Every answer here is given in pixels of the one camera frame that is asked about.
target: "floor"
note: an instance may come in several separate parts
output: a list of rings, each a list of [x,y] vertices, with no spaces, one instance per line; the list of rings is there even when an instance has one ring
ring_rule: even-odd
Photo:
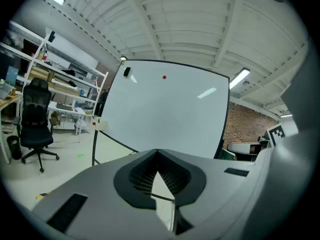
[[[74,130],[58,130],[53,134],[54,142],[48,147],[48,151],[57,153],[60,160],[54,156],[42,154],[42,166],[44,173],[39,171],[40,165],[37,156],[21,160],[13,160],[6,164],[3,154],[0,154],[1,179],[11,198],[32,210],[41,200],[36,198],[42,193],[49,193],[56,189],[84,169],[91,166],[94,130],[91,133],[83,132],[75,136]],[[30,152],[21,147],[22,155]],[[132,151],[99,133],[96,142],[95,157],[105,163],[114,159],[127,156]],[[166,184],[159,174],[156,175],[152,187],[152,193],[174,199]],[[159,198],[156,201],[156,213],[168,229],[172,224],[173,203]]]

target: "chair backrest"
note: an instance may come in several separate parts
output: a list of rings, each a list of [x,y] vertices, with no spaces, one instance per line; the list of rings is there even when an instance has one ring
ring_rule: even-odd
[[[51,100],[48,82],[34,78],[23,88],[23,112],[21,125],[27,128],[48,126],[47,110]]]

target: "desk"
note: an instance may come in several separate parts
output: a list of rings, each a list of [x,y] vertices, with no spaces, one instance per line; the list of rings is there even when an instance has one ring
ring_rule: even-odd
[[[78,116],[78,120],[79,120],[79,123],[80,123],[80,127],[79,127],[79,142],[80,142],[80,134],[81,134],[81,130],[82,130],[82,127],[81,127],[81,122],[83,120],[83,117],[86,116],[87,114],[83,111],[83,109],[81,107],[76,107],[76,108],[72,108],[72,111],[71,110],[66,110],[66,109],[62,109],[62,108],[57,108],[57,103],[55,101],[51,101],[49,106],[48,106],[48,127],[50,128],[51,125],[50,125],[50,118],[51,118],[51,114],[54,112],[54,111],[57,111],[57,112],[61,112],[61,113],[64,113],[64,114],[69,114],[69,115],[77,115]],[[77,127],[76,127],[76,130],[75,130],[75,135],[77,136],[78,134],[78,125],[79,123],[77,123]]]
[[[4,159],[7,164],[10,164],[11,162],[11,156],[8,157],[6,149],[5,149],[5,141],[2,138],[2,123],[1,123],[1,110],[9,106],[11,103],[16,103],[16,110],[15,110],[15,116],[19,116],[19,108],[20,108],[20,100],[21,100],[21,93],[15,94],[15,95],[9,95],[8,98],[6,99],[0,99],[0,145],[1,145],[1,150],[4,156]]]

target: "whiteboard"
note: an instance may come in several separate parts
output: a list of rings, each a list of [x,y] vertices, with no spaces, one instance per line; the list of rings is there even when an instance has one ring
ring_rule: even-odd
[[[170,149],[213,158],[228,104],[226,76],[172,62],[125,60],[103,108],[103,132],[138,152]]]

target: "trash can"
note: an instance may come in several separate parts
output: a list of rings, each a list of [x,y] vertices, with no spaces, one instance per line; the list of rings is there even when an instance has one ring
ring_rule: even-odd
[[[11,156],[15,160],[19,160],[22,157],[21,149],[20,149],[20,141],[18,136],[9,136],[6,138],[6,142],[8,143]]]

